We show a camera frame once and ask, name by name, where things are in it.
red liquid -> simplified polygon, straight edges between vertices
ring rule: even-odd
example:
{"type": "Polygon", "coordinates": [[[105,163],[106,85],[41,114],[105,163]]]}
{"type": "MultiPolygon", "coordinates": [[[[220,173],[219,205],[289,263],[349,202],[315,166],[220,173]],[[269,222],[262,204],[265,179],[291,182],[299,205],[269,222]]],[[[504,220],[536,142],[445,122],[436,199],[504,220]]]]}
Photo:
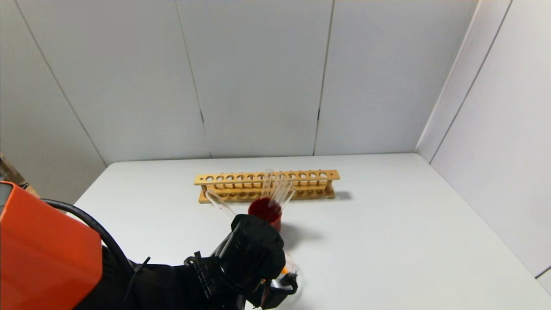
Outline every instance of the red liquid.
{"type": "Polygon", "coordinates": [[[264,197],[253,201],[248,213],[270,223],[278,232],[281,230],[281,206],[274,201],[270,204],[270,198],[264,197]]]}

white table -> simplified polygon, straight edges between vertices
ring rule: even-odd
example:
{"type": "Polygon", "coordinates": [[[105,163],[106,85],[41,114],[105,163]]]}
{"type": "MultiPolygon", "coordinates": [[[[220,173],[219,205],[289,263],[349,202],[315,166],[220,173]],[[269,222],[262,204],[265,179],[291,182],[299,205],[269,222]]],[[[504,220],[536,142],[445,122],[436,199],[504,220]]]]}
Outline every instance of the white table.
{"type": "Polygon", "coordinates": [[[194,176],[266,168],[341,175],[336,199],[292,201],[283,213],[301,291],[281,309],[551,309],[505,244],[415,154],[116,163],[77,206],[130,259],[179,265],[197,250],[210,254],[230,231],[218,210],[197,202],[194,176]]]}

orange robot housing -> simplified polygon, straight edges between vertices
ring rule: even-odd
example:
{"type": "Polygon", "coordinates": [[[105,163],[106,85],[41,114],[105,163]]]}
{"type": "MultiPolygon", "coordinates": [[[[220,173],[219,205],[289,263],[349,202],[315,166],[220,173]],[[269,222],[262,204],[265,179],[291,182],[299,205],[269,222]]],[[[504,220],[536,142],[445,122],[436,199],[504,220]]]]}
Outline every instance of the orange robot housing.
{"type": "Polygon", "coordinates": [[[102,274],[98,233],[0,182],[0,309],[73,309],[102,274]]]}

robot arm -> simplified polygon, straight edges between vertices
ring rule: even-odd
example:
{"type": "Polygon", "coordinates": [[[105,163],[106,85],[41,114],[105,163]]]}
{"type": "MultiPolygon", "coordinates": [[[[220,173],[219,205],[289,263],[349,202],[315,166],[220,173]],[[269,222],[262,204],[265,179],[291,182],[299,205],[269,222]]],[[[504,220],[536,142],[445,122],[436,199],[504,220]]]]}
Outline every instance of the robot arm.
{"type": "Polygon", "coordinates": [[[234,218],[209,257],[196,252],[181,266],[136,264],[84,211],[0,182],[3,310],[241,310],[247,300],[268,309],[296,292],[296,275],[282,274],[284,266],[279,233],[250,215],[234,218]]]}

test tube rack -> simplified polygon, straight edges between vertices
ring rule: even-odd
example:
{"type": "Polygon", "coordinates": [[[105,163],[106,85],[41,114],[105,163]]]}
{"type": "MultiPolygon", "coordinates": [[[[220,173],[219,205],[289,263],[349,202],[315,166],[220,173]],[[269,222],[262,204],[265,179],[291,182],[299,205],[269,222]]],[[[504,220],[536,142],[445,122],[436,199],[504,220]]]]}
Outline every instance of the test tube rack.
{"type": "MultiPolygon", "coordinates": [[[[195,177],[195,185],[201,186],[199,202],[210,203],[207,190],[213,190],[226,202],[254,201],[262,194],[265,177],[266,172],[199,174],[195,177]]],[[[274,171],[272,175],[274,181],[285,177],[293,181],[296,189],[291,200],[334,198],[332,182],[341,179],[336,170],[274,171]]]]}

